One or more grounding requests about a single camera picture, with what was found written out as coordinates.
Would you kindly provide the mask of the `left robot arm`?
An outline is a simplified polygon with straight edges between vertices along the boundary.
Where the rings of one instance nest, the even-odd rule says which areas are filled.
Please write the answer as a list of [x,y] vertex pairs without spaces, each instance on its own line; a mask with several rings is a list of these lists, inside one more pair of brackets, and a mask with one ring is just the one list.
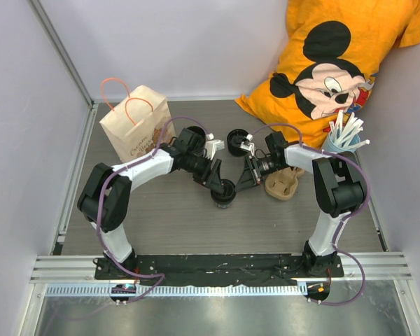
[[194,182],[210,189],[218,206],[235,198],[233,183],[221,178],[221,160],[214,157],[224,147],[201,127],[181,130],[171,143],[161,143],[148,154],[127,164],[94,166],[78,199],[77,208],[95,227],[104,243],[104,255],[119,279],[128,279],[137,269],[137,255],[127,240],[123,221],[130,194],[139,186],[176,170],[192,175]]

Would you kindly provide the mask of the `translucent single black cup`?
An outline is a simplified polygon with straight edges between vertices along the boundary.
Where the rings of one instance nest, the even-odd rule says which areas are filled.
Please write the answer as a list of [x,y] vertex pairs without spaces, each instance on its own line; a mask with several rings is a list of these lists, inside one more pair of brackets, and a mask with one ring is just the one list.
[[217,201],[214,201],[214,204],[219,209],[227,209],[227,208],[230,207],[231,203],[232,203],[232,201],[226,201],[226,202],[217,202]]

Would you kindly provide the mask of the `printed paper takeout bag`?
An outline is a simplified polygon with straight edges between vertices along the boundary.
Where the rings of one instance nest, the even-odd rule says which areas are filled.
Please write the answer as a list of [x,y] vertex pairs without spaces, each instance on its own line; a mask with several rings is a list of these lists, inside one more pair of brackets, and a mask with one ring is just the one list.
[[99,121],[121,162],[126,163],[151,152],[157,142],[170,142],[176,136],[167,98],[145,85],[131,91],[119,78],[101,82],[101,95],[105,98],[104,85],[116,81],[123,85],[126,97]]

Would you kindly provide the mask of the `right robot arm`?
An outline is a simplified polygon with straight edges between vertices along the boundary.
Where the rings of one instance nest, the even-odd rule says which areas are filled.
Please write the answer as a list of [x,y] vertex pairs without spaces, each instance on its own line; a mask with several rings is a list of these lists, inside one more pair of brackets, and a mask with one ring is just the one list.
[[234,190],[238,193],[259,186],[286,168],[311,173],[321,212],[313,235],[305,242],[302,268],[312,277],[325,274],[335,263],[335,245],[347,216],[359,210],[367,196],[368,187],[355,166],[353,153],[333,157],[272,132],[265,137],[269,153],[257,158],[252,138],[244,129],[234,129],[227,135],[229,152],[244,156],[244,168]]

